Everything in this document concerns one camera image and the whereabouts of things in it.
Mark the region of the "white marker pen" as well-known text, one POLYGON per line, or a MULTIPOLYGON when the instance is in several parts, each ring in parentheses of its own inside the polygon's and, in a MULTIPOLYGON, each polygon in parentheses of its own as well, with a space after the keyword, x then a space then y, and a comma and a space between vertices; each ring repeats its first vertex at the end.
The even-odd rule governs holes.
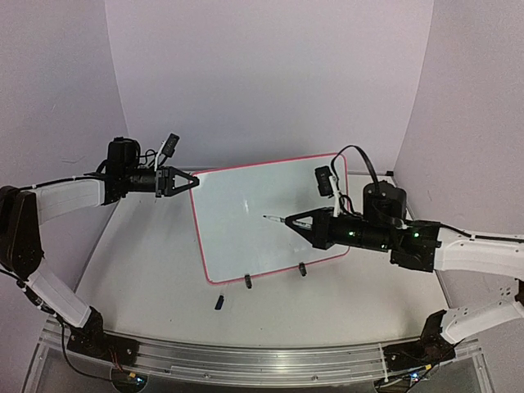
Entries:
MULTIPOLYGON (((280 224, 285 224, 286 223, 286 219, 285 218, 279 217, 279 216, 276 216, 276 215, 263 215, 263 218, 267 219, 269 221, 275 222, 275 223, 280 223, 280 224)), ((305 223, 305 222, 297 221, 297 220, 291 220, 290 223, 292 225, 294 225, 294 226, 299 227, 299 228, 311 229, 311 227, 312 227, 312 224, 310 224, 310 223, 305 223)))

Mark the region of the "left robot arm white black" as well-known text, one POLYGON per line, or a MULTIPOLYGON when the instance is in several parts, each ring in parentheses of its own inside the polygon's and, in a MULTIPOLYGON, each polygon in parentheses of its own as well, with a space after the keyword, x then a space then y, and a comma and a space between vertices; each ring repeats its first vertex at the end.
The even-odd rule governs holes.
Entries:
POLYGON ((76 210, 114 204, 130 192, 162 198, 197 187, 197 177, 165 165, 178 140, 170 134, 154 161, 146 165, 141 162, 138 141, 117 137, 92 173, 1 188, 1 266, 33 305, 69 328, 68 350, 115 366, 131 366, 138 355, 138 342, 105 332, 102 314, 53 273, 44 260, 41 225, 76 210))

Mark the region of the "pink framed whiteboard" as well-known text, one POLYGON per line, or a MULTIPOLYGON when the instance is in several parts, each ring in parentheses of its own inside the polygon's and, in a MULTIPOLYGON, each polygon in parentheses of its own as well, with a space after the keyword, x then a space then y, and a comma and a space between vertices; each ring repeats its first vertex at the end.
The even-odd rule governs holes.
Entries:
POLYGON ((273 220, 333 205, 320 196, 314 175, 332 160, 342 190, 348 191, 346 158, 334 153, 197 172, 200 183, 190 198, 208 283, 238 282, 346 255, 346 246, 314 249, 273 220))

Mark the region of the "dark blue marker cap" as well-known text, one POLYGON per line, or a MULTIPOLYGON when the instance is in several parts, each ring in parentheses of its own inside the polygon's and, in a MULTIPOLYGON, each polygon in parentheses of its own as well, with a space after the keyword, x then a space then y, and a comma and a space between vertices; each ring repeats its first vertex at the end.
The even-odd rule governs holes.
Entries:
POLYGON ((224 304, 224 295, 220 295, 216 302, 215 310, 221 310, 223 307, 223 304, 224 304))

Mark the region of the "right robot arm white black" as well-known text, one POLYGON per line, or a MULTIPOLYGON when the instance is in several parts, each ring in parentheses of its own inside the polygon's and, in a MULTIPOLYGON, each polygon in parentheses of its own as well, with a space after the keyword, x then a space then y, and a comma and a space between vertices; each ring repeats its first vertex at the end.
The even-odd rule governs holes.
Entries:
MULTIPOLYGON (((434 221, 408 220, 406 192, 386 181, 363 190, 362 214, 341 207, 318 208, 287 216, 284 224, 316 249, 335 245, 387 252, 404 269, 469 271, 523 282, 523 237, 467 233, 434 221)), ((388 345, 386 368, 435 366, 451 360, 464 339, 523 317, 523 292, 502 290, 488 305, 463 306, 429 315, 416 340, 388 345)))

